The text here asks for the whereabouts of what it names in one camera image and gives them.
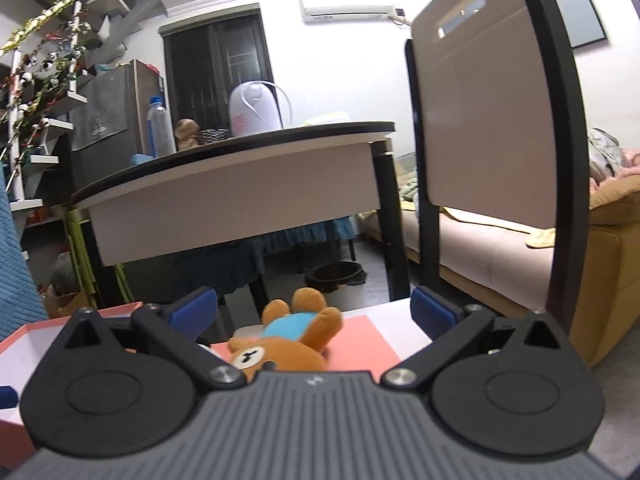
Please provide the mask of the brown teddy bear plush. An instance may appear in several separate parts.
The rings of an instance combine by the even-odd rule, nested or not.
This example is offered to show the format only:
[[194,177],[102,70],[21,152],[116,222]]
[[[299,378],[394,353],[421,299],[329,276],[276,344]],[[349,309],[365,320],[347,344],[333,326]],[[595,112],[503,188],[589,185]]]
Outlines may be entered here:
[[317,289],[296,289],[291,302],[275,299],[262,311],[257,339],[232,337],[227,342],[231,365],[249,382],[262,370],[325,372],[324,352],[343,328],[343,315]]

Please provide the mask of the white black dining table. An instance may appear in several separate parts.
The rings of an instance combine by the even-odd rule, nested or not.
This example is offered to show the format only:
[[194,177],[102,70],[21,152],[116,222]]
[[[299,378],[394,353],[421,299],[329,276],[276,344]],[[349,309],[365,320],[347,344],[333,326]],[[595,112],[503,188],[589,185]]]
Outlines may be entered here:
[[163,156],[78,191],[107,266],[374,210],[390,299],[408,297],[391,122],[257,133]]

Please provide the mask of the blue cloth on table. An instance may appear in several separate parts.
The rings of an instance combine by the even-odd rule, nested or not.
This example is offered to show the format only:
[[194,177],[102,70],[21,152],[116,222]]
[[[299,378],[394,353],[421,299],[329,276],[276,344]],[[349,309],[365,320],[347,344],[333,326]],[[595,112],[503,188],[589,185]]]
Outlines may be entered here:
[[131,163],[134,166],[139,166],[139,165],[145,164],[146,162],[152,162],[152,160],[154,159],[155,159],[154,156],[137,153],[131,156]]

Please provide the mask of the grey cabinet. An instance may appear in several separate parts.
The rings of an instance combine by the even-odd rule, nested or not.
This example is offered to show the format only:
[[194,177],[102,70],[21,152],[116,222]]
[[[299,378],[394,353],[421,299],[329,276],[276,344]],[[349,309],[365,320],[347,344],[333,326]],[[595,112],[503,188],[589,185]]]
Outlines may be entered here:
[[70,166],[80,190],[132,165],[148,150],[150,99],[164,94],[163,78],[139,60],[103,73],[79,89],[87,103],[70,112]]

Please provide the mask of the black round bin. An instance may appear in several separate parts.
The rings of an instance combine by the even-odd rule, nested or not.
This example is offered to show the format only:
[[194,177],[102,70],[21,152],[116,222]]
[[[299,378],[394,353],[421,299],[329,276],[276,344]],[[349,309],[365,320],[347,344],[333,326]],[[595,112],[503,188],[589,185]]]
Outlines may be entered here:
[[367,281],[367,273],[356,261],[343,260],[327,263],[310,270],[305,275],[307,287],[332,294],[343,286],[363,285]]

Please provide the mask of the dark woven basket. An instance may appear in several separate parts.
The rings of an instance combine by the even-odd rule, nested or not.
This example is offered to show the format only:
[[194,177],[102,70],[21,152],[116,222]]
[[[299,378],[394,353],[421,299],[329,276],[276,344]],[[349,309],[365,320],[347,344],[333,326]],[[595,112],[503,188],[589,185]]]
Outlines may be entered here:
[[205,129],[200,130],[195,137],[198,140],[198,144],[208,145],[230,139],[231,133],[228,129]]

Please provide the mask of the green stacked stools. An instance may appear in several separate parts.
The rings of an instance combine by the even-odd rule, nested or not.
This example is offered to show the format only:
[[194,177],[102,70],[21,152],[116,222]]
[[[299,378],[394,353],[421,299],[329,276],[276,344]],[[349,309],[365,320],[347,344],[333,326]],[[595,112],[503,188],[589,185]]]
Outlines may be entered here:
[[73,209],[66,212],[64,226],[80,289],[86,293],[90,306],[100,310],[133,302],[124,266],[106,266],[102,262],[91,221]]

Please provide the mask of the beige sofa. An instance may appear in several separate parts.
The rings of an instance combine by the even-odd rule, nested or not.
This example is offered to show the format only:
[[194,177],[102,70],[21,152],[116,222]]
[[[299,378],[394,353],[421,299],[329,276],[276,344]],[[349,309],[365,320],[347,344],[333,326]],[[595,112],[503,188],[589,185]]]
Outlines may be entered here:
[[[440,276],[507,316],[547,300],[553,230],[444,208]],[[589,233],[570,342],[593,366],[639,318],[639,168],[591,185]]]

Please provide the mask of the small brown figurine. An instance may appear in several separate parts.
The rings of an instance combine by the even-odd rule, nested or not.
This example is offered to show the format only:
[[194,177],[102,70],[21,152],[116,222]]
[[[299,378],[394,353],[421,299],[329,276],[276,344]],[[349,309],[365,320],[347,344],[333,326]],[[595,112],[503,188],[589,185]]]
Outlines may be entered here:
[[178,121],[174,136],[179,152],[197,148],[200,145],[198,137],[201,128],[193,119],[184,118]]

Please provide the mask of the blue quilted chair cover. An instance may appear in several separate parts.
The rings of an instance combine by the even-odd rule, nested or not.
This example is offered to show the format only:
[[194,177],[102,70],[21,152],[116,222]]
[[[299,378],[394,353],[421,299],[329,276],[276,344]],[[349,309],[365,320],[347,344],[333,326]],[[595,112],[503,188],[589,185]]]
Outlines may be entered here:
[[46,310],[17,238],[6,181],[1,177],[0,216],[0,335],[6,339],[23,325],[45,320]]

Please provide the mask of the white humidifier appliance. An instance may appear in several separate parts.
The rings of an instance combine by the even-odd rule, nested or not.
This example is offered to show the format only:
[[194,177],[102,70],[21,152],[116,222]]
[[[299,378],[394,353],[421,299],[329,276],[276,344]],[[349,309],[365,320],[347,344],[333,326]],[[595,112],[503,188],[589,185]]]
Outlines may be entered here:
[[286,92],[271,81],[239,84],[229,98],[230,132],[234,138],[283,130],[293,125],[293,107]]

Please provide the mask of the pink cardboard box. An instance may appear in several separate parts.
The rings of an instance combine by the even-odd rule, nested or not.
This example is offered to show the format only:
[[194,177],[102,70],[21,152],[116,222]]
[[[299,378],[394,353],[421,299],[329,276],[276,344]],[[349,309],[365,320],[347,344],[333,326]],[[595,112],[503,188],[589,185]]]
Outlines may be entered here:
[[136,304],[28,323],[1,343],[1,385],[17,406],[1,409],[1,467],[13,470],[37,448],[68,450],[76,425],[129,410],[148,382],[111,332],[131,327]]

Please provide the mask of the white air conditioner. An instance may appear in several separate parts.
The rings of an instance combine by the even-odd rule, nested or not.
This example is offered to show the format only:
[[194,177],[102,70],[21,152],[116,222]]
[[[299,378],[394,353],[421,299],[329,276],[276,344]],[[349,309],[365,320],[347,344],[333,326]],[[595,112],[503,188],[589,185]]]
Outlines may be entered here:
[[387,21],[406,0],[299,0],[305,23]]

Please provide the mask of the white staircase with garland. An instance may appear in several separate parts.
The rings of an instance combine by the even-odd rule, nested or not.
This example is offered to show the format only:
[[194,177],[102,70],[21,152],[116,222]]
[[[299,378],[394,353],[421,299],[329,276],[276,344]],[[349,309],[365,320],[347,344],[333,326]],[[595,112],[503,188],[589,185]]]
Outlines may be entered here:
[[81,87],[122,64],[128,40],[160,12],[160,0],[28,0],[1,36],[1,182],[14,218],[41,211],[43,174],[86,105]]

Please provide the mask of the plastic water bottle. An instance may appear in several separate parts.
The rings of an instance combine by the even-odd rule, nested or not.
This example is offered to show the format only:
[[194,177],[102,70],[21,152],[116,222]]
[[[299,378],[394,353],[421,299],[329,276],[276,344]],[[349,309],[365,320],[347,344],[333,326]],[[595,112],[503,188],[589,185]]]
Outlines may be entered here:
[[171,120],[164,107],[162,96],[152,96],[149,110],[146,113],[146,126],[148,127],[149,154],[154,158],[174,154],[176,142]]

